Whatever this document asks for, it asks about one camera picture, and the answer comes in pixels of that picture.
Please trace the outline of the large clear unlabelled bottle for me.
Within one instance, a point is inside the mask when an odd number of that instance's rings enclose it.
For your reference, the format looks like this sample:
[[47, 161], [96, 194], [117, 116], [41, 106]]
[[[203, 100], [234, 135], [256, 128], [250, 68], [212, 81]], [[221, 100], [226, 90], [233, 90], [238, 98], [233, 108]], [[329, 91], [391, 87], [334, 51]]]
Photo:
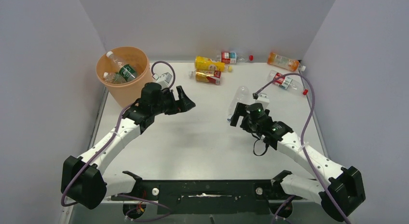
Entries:
[[250, 98], [250, 91], [246, 86], [239, 86], [228, 108], [227, 121], [230, 122], [237, 103], [246, 103]]

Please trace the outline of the red-yellow label bottle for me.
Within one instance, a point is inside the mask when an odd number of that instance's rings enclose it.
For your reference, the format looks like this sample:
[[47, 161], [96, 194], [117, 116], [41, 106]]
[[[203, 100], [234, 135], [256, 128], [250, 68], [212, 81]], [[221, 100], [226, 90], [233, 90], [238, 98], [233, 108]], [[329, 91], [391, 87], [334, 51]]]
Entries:
[[189, 72], [189, 77], [193, 78], [197, 82], [220, 85], [221, 73], [222, 72], [219, 70], [215, 71], [195, 70]]

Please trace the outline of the red-label bottle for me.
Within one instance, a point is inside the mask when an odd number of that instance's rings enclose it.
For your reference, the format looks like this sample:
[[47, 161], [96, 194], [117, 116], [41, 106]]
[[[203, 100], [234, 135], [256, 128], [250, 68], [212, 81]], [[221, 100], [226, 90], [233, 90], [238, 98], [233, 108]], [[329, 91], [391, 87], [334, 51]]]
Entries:
[[301, 83], [295, 81], [289, 76], [276, 80], [281, 75], [281, 73], [271, 70], [267, 77], [267, 81], [270, 82], [274, 80], [274, 82], [272, 83], [273, 85], [295, 95], [306, 96], [308, 94], [308, 89], [306, 89]]

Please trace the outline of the green-label upright-lying bottle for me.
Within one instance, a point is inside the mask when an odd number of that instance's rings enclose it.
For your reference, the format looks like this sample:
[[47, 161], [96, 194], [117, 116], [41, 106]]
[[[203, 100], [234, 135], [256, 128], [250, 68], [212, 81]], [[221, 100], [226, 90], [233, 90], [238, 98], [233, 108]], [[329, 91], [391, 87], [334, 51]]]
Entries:
[[122, 57], [114, 54], [112, 51], [108, 51], [106, 57], [115, 72], [124, 78], [126, 82], [133, 81], [138, 77], [136, 70]]

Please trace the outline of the green-label clear bottle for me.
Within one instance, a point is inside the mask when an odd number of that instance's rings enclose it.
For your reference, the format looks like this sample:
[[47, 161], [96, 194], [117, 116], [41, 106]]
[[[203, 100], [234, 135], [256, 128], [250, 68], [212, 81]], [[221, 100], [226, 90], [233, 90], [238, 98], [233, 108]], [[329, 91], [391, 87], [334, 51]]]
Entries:
[[124, 84], [126, 80], [117, 72], [105, 72], [103, 74], [105, 82], [110, 84]]

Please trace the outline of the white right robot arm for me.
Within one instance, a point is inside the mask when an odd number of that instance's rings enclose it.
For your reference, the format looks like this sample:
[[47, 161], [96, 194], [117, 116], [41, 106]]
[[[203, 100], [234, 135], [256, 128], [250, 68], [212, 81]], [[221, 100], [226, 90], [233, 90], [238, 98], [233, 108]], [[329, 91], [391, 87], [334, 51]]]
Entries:
[[295, 163], [314, 176], [314, 179], [299, 177], [290, 171], [282, 171], [272, 180], [271, 191], [277, 198], [295, 195], [320, 204], [334, 220], [343, 222], [365, 199], [361, 172], [350, 166], [346, 168], [319, 153], [288, 125], [273, 121], [260, 103], [246, 105], [238, 102], [230, 125], [236, 126], [242, 117], [240, 128], [265, 148], [273, 148], [287, 155]]

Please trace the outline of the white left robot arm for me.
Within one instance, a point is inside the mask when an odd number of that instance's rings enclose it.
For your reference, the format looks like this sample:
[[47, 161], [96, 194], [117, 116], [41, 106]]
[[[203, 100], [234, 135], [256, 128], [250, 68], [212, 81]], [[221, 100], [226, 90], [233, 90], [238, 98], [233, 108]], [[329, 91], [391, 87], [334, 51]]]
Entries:
[[193, 109], [196, 104], [177, 86], [178, 99], [173, 90], [158, 83], [144, 85], [141, 96], [120, 113], [115, 127], [97, 144], [78, 157], [69, 156], [63, 163], [61, 205], [68, 207], [66, 197], [73, 204], [92, 210], [105, 198], [133, 191], [141, 178], [129, 171], [105, 177], [104, 173], [116, 156], [154, 123], [160, 114], [174, 115]]

